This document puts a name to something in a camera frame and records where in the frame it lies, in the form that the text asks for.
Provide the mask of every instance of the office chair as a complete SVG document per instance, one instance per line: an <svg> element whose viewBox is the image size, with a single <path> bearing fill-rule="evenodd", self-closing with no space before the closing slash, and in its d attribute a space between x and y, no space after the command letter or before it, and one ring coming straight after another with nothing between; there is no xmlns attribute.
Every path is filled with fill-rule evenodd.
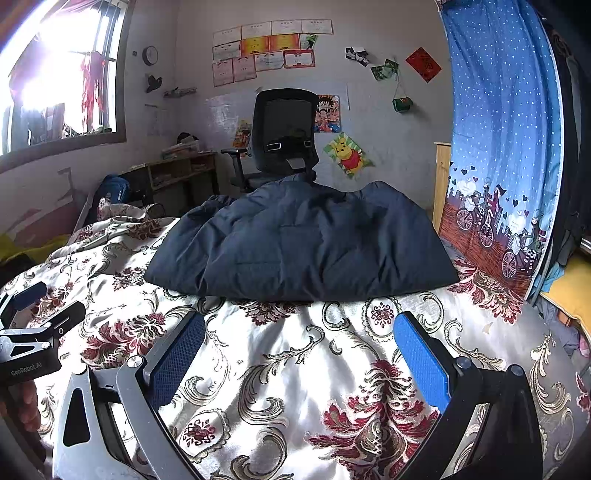
<svg viewBox="0 0 591 480"><path fill-rule="evenodd" d="M246 148L226 148L236 176L230 183L241 192L252 192L271 181L306 172L316 179L312 168L318 163L314 146L314 120L318 96L307 90L282 88L264 90L256 96L252 118L251 146L259 172L245 174L240 155Z"/></svg>

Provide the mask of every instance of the bed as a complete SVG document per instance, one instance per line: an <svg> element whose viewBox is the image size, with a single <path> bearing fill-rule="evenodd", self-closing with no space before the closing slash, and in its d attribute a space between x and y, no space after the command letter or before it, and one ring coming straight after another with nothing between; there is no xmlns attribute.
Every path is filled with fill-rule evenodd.
<svg viewBox="0 0 591 480"><path fill-rule="evenodd" d="M83 323L61 340L62 369L36 380L48 448L76 364L109 368L145 354L191 310L204 315L206 339L160 415L205 478L393 478L438 415L392 338L403 310L454 356L489 369L524 367L546 477L586 428L589 395L565 351L528 304L450 246L460 281L433 291L357 303L198 298L143 277L178 219L148 219L127 206L114 215L75 232L4 287L48 285L47 295L15 318L18 326L40 325L75 300L86 306ZM462 467L485 411L474 412L449 472ZM135 468L150 473L122 409L114 413Z"/></svg>

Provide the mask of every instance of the yellow cloth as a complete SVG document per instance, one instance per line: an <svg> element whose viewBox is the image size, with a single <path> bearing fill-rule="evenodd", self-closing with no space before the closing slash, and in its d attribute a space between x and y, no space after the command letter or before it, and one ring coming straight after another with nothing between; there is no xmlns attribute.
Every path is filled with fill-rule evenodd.
<svg viewBox="0 0 591 480"><path fill-rule="evenodd" d="M591 333L591 261L575 253L566 264L564 275L555 280L548 293L541 295L571 318L578 319Z"/></svg>
<svg viewBox="0 0 591 480"><path fill-rule="evenodd" d="M38 248L18 247L8 235L0 235L0 265L19 254L25 253L36 264L43 263L50 254L68 243L70 235L60 235Z"/></svg>

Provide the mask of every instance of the blue gripper pad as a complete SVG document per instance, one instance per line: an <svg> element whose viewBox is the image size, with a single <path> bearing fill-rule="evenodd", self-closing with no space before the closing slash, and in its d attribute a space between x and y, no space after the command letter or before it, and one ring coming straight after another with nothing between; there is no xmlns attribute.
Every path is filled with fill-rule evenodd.
<svg viewBox="0 0 591 480"><path fill-rule="evenodd" d="M41 297L45 296L45 294L47 294L46 285L43 282L35 283L26 290L23 290L14 296L14 309L19 311L24 310L29 305L32 305L37 300L39 300Z"/></svg>
<svg viewBox="0 0 591 480"><path fill-rule="evenodd" d="M394 319L394 341L425 401L443 413L451 400L449 379L405 312L399 313Z"/></svg>
<svg viewBox="0 0 591 480"><path fill-rule="evenodd" d="M152 373L152 388L146 395L152 408L168 405L173 400L204 339L205 319L195 313Z"/></svg>

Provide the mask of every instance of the black mesh chair back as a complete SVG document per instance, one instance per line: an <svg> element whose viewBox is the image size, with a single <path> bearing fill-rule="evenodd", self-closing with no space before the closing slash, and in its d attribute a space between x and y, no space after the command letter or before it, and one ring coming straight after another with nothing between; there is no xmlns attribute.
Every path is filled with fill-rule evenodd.
<svg viewBox="0 0 591 480"><path fill-rule="evenodd" d="M292 88L257 95L251 143L258 170L279 176L312 171L318 163L314 146L318 101L315 93Z"/></svg>

